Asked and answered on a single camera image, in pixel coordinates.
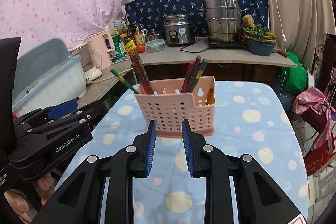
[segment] silver screw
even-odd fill
[[[243,155],[243,160],[247,161],[247,162],[250,162],[250,161],[252,161],[252,156],[249,155],[249,154],[245,154],[245,155]]]
[[[129,152],[129,153],[133,153],[137,150],[137,148],[133,145],[130,145],[130,146],[127,146],[126,147],[126,151]]]
[[[87,162],[90,163],[90,164],[96,162],[96,160],[97,160],[96,156],[88,156],[88,158],[87,158]]]
[[[203,150],[205,152],[211,152],[213,150],[213,147],[211,145],[207,144],[207,145],[203,146]]]

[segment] pink basket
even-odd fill
[[[210,88],[215,92],[215,78],[201,77],[192,93],[179,93],[184,79],[151,81],[157,95],[146,95],[142,85],[134,94],[142,114],[149,123],[156,121],[156,134],[161,137],[181,138],[182,121],[189,120],[193,132],[203,136],[212,135],[215,131],[215,98],[211,105],[205,105]]]

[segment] palm tree print fabric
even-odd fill
[[[267,0],[238,0],[240,8],[248,8],[242,15],[252,15],[255,24],[268,27]],[[140,29],[163,30],[163,18],[171,14],[189,14],[194,21],[195,35],[206,35],[207,27],[202,11],[204,0],[134,0],[125,4],[128,20]]]

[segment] green bag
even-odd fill
[[[286,78],[283,84],[285,90],[293,92],[295,95],[299,95],[308,88],[308,73],[302,67],[297,56],[292,52],[287,52],[288,58],[297,64],[297,68],[287,68]],[[281,69],[280,74],[277,78],[282,83],[285,77],[285,68]]]

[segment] tomato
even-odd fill
[[[144,44],[139,44],[137,47],[136,47],[136,51],[137,52],[144,52],[146,50],[146,46]]]

